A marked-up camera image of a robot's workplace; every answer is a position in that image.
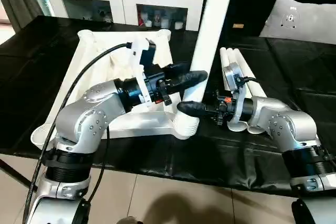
table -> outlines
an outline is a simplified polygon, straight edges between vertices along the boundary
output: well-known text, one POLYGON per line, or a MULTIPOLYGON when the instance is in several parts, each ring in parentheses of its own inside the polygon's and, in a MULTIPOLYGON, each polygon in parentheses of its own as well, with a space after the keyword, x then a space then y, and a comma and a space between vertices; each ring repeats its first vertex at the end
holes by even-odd
MULTIPOLYGON (((37 17, 0 46, 0 153, 38 158, 31 132, 43 124, 79 41, 77 32, 140 31, 148 28, 37 17)), ((197 32, 174 31, 174 62, 190 61, 197 32)), ((336 153, 336 46, 259 37, 221 38, 220 47, 239 48, 269 97, 298 106, 315 119, 321 142, 336 153)), ((223 88, 219 52, 205 96, 223 88)), ((102 161, 102 140, 94 166, 102 161)), ((107 169, 189 182, 292 196, 281 154, 266 134, 235 133, 202 119, 195 136, 119 138, 111 141, 107 169)))

bottle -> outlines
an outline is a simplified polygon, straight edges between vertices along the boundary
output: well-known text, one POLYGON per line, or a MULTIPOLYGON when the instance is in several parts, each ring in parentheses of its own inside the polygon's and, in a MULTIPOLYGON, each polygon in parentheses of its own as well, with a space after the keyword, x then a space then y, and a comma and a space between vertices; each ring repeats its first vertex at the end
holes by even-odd
POLYGON ((176 21, 175 22, 175 30, 180 30, 183 28, 183 22, 181 21, 176 21))
POLYGON ((151 20, 147 20, 145 23, 146 27, 152 27, 152 21, 151 20))
POLYGON ((160 10, 155 10, 154 12, 154 26, 160 27, 161 25, 161 12, 160 10))

white pole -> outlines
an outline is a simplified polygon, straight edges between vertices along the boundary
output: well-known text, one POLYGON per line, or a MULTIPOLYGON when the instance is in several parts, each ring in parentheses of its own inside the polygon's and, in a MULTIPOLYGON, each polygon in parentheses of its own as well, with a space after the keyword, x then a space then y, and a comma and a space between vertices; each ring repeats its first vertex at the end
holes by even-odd
MULTIPOLYGON (((219 37, 222 32, 230 0, 206 0, 200 31, 196 42, 190 70, 205 70, 210 74, 219 37)), ((183 101, 201 102, 207 80, 185 91, 183 101)), ((179 135, 192 136, 196 133, 199 119, 178 111, 174 128, 179 135)))

black cable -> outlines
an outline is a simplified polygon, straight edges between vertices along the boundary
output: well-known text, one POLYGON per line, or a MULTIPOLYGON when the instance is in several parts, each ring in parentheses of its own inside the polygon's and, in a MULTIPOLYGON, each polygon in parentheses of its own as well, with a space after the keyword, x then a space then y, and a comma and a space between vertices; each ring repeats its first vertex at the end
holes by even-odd
POLYGON ((243 81, 245 83, 248 82, 248 81, 254 81, 254 82, 258 82, 259 83, 259 81, 256 78, 254 78, 254 77, 243 77, 243 81))
MULTIPOLYGON (((132 43, 128 42, 128 43, 125 43, 125 44, 119 44, 115 47, 112 47, 104 52, 102 52, 100 55, 98 55, 97 57, 95 57, 92 61, 90 61, 82 70, 81 72, 77 75, 76 79, 74 80, 74 82, 72 83, 68 93, 66 94, 64 100, 63 100, 63 103, 62 105, 60 106, 58 112, 57 112, 57 115, 58 113, 65 107, 72 91, 74 90, 76 84, 78 83, 78 81, 80 80, 80 78, 83 76, 83 74, 93 65, 95 64, 99 59, 101 59, 103 56, 109 54, 110 52, 113 52, 119 48, 122 48, 122 47, 127 47, 127 48, 131 48, 132 46, 132 43)), ((29 187, 29 191, 28 191, 28 194, 27 194, 27 199, 26 199, 26 203, 25 203, 25 210, 24 210, 24 214, 23 214, 23 219, 22 219, 22 223, 23 224, 26 224, 27 222, 27 217, 28 217, 28 214, 29 214, 29 209, 30 209, 30 202, 32 200, 32 196, 33 196, 33 191, 34 191, 34 185, 36 183, 36 179, 37 179, 37 175, 39 173, 39 170, 41 168, 41 163, 42 163, 42 156, 44 155, 44 153, 46 152, 47 150, 47 146, 48 146, 48 143, 49 143, 49 140, 51 138, 51 134, 53 133, 54 129, 55 129, 55 121, 56 121, 56 117, 55 117, 55 120, 53 121, 52 125, 51 125, 51 128, 48 132, 48 135, 46 137, 46 140, 44 142, 44 145, 42 147, 42 150, 41 150, 41 155, 37 161, 37 164, 36 164, 36 167, 35 167, 35 171, 34 171, 34 174, 33 174, 33 178, 32 178, 32 181, 31 181, 31 185, 29 187)))
POLYGON ((106 128, 106 136, 107 136, 107 141, 106 141, 106 149, 105 149, 105 153, 104 153, 104 157, 103 157, 103 163, 101 164, 101 169, 100 169, 100 174, 97 180, 97 183, 92 191, 92 194, 90 195, 90 198, 88 199, 88 203, 91 203, 93 197, 96 194, 96 191, 100 185, 101 179, 103 178, 103 174, 104 174, 104 170, 105 170, 105 165, 106 165, 106 161, 107 161, 107 153, 108 153, 108 149, 110 147, 110 129, 107 126, 106 128))

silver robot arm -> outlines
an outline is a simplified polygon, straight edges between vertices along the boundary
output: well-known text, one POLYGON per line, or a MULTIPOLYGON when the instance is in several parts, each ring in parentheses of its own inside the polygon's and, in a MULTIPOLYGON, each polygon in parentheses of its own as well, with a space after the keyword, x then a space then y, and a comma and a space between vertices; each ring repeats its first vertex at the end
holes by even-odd
POLYGON ((183 63, 164 68, 154 65, 155 44, 151 48, 139 50, 143 80, 100 83, 59 112, 54 147, 42 157, 47 170, 40 179, 27 224, 87 224, 90 201, 83 196, 88 191, 93 156, 109 123, 143 102, 169 105, 169 94, 207 78, 205 71, 188 71, 188 65, 183 63))
POLYGON ((77 218, 78 223, 85 223, 90 205, 83 196, 90 183, 93 153, 109 123, 122 114, 125 109, 114 81, 93 86, 60 111, 54 148, 44 158, 48 168, 28 223, 66 224, 77 218))
POLYGON ((336 164, 321 145, 313 118, 283 102, 265 97, 245 99, 246 80, 231 63, 223 69, 232 94, 217 93, 214 105, 193 101, 177 108, 190 116, 210 116, 217 125, 245 121, 265 130, 278 146, 291 176, 290 186, 299 199, 292 204, 297 224, 332 224, 336 219, 336 164))

